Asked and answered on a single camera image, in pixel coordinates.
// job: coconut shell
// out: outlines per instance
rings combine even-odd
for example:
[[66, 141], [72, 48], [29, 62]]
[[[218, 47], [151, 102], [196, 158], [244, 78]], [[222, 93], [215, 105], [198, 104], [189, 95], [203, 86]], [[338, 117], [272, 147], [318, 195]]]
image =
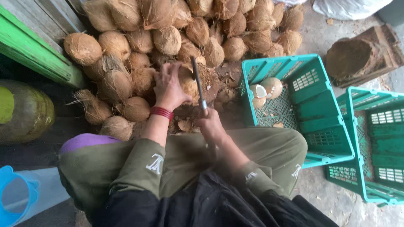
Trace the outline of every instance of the coconut shell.
[[193, 41], [196, 45], [205, 46], [209, 39], [207, 22], [202, 17], [194, 18], [194, 21], [189, 23], [186, 34], [189, 40]]
[[133, 31], [142, 25], [140, 2], [134, 0], [109, 0], [108, 2], [115, 24], [120, 29]]
[[243, 41], [252, 53], [264, 54], [272, 47], [271, 31], [247, 33]]
[[156, 48], [165, 55], [176, 55], [181, 48], [181, 35], [173, 26], [154, 30], [153, 41]]
[[242, 13], [236, 12], [232, 18], [223, 22], [222, 29], [228, 38], [239, 36], [246, 30], [246, 18]]
[[232, 18], [238, 9], [239, 0], [215, 0], [216, 17], [222, 20]]
[[132, 94], [132, 80], [128, 72], [109, 70], [100, 83], [99, 92], [111, 103], [123, 102]]
[[130, 55], [129, 42], [120, 32], [104, 32], [98, 38], [98, 43], [104, 55], [115, 55], [121, 61], [125, 61]]
[[303, 12], [299, 6], [286, 10], [283, 15], [281, 27], [292, 31], [297, 31], [303, 24]]
[[191, 13], [196, 17], [207, 15], [213, 8], [213, 0], [187, 0]]
[[203, 55], [206, 59], [206, 65], [209, 68], [218, 67], [225, 59], [223, 47], [220, 46], [214, 36], [209, 37], [209, 41], [205, 46]]
[[276, 42], [282, 45], [286, 55], [292, 55], [302, 44], [302, 36], [298, 32], [286, 30]]
[[136, 52], [150, 53], [154, 47], [152, 34], [149, 30], [144, 30], [142, 27], [128, 32], [126, 37], [132, 50]]
[[149, 103], [141, 97], [132, 97], [116, 106], [124, 118], [131, 122], [142, 122], [150, 115]]
[[141, 68], [149, 68], [151, 65], [149, 57], [146, 54], [132, 52], [125, 61], [125, 66], [129, 71]]
[[272, 12], [272, 17], [275, 19], [275, 27], [278, 27], [283, 18], [283, 9], [285, 8], [284, 3], [278, 3], [274, 6], [274, 11]]
[[75, 62], [84, 66], [95, 64], [102, 56], [97, 40], [84, 33], [69, 34], [63, 42], [63, 47]]
[[247, 16], [247, 29], [249, 31], [264, 31], [271, 30], [275, 27], [275, 19], [271, 13], [259, 6], [253, 8]]
[[112, 18], [108, 0], [94, 0], [83, 3], [83, 9], [88, 19], [99, 32], [116, 30], [118, 26]]
[[242, 38], [230, 38], [223, 45], [225, 59], [229, 61], [238, 61], [247, 52], [248, 47], [244, 44]]
[[173, 26], [181, 29], [186, 27], [189, 22], [192, 22], [193, 20], [191, 10], [189, 9], [186, 1], [178, 0], [177, 14]]
[[83, 104], [86, 119], [90, 124], [100, 125], [113, 116], [112, 108], [106, 102], [97, 99], [89, 90], [77, 91], [74, 96]]
[[143, 0], [142, 16], [145, 30], [162, 29], [173, 25], [178, 0]]
[[132, 93], [135, 96], [145, 97], [153, 92], [153, 87], [156, 82], [154, 81], [154, 68], [134, 69], [130, 74], [132, 77], [133, 87]]
[[104, 121], [100, 135], [115, 137], [121, 141], [128, 141], [132, 136], [134, 122], [129, 122], [121, 116], [114, 116]]
[[238, 0], [237, 12], [240, 12], [242, 14], [247, 13], [254, 8], [255, 2], [256, 0]]

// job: white plastic bag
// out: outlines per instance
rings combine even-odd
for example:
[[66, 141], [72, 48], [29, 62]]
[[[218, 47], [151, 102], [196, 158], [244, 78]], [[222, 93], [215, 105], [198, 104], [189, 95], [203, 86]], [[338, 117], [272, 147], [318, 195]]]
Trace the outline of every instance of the white plastic bag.
[[316, 0], [313, 10], [338, 20], [365, 19], [393, 0]]

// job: red bangle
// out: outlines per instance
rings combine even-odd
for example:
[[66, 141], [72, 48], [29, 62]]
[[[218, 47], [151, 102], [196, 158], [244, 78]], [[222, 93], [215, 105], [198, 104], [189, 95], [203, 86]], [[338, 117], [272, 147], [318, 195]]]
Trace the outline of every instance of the red bangle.
[[164, 117], [170, 119], [170, 121], [174, 116], [174, 114], [171, 111], [169, 111], [167, 109], [164, 109], [164, 108], [161, 108], [161, 107], [158, 107], [158, 106], [153, 106], [150, 109], [150, 115], [152, 115], [152, 114], [164, 116]]

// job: left hand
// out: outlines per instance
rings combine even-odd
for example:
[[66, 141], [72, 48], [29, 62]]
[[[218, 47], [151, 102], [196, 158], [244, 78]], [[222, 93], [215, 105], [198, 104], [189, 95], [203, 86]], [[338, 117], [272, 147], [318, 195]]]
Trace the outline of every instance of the left hand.
[[160, 73], [154, 74], [156, 86], [153, 88], [156, 93], [156, 105], [173, 111], [184, 102], [192, 101], [192, 96], [185, 94], [178, 80], [178, 70], [181, 62], [166, 63], [161, 66]]

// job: teal plastic crate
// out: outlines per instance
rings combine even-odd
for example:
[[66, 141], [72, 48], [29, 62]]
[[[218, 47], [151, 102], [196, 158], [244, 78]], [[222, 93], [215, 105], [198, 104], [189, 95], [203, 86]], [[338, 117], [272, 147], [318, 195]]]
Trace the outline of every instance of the teal plastic crate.
[[404, 94], [349, 87], [337, 98], [355, 151], [326, 178], [365, 202], [404, 204]]
[[[242, 63], [240, 93], [247, 126], [273, 126], [298, 130], [308, 144], [302, 168], [354, 158], [342, 115], [320, 57], [316, 54], [246, 60]], [[263, 108], [253, 108], [248, 87], [268, 77], [287, 83], [281, 95]]]

